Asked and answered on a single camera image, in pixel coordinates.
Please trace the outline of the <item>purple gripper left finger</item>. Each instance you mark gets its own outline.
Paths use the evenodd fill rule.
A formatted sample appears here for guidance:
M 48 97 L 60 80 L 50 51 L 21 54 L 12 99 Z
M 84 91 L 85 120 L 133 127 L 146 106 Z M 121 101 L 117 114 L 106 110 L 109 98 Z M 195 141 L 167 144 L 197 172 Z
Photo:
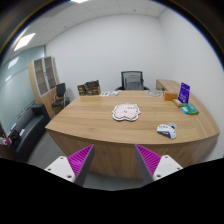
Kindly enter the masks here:
M 94 155 L 94 145 L 89 145 L 68 157 L 59 156 L 45 170 L 76 185 L 82 186 Z

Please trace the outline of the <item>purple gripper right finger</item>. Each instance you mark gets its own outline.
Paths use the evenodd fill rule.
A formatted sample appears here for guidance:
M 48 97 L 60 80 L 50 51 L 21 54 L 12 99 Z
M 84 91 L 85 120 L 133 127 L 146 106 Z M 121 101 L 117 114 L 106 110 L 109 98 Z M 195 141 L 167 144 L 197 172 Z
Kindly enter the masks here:
M 144 184 L 152 183 L 182 169 L 182 166 L 169 155 L 160 156 L 138 144 L 134 146 L 134 155 Z

